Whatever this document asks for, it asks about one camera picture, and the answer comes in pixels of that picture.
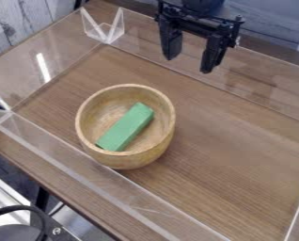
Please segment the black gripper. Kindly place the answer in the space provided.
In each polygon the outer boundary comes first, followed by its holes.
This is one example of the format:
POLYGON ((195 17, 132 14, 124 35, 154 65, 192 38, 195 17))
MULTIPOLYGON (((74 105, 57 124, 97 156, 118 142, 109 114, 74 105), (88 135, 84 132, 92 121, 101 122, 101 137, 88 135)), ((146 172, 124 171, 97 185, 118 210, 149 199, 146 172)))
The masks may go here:
POLYGON ((220 65, 227 46, 239 43, 244 17, 224 4, 225 0, 157 0, 156 22, 160 47, 166 60, 181 52, 181 32, 207 39, 200 71, 211 73, 220 65), (224 36, 213 34, 220 31, 224 36))

